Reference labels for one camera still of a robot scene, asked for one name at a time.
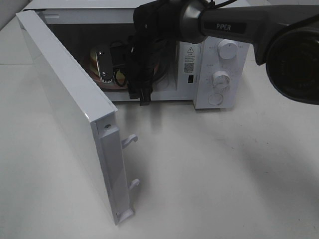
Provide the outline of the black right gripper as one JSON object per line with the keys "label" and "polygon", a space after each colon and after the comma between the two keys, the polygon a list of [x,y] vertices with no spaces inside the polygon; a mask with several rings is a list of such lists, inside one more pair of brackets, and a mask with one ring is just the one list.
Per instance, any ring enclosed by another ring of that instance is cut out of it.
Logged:
{"label": "black right gripper", "polygon": [[129,42],[126,55],[128,92],[130,99],[140,99],[140,106],[151,103],[153,72],[143,72],[140,93],[137,87],[139,73],[145,68],[154,44],[167,39],[180,39],[180,16],[184,1],[152,1],[134,10],[135,35]]}

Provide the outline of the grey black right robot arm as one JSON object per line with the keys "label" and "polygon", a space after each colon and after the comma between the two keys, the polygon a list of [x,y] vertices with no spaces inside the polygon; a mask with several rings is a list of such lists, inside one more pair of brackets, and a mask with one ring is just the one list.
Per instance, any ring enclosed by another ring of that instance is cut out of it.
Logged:
{"label": "grey black right robot arm", "polygon": [[207,37],[249,43],[255,61],[283,96],[319,102],[319,7],[231,7],[204,0],[156,0],[134,10],[135,35],[126,53],[131,99],[151,102],[154,67],[168,40],[198,44]]}

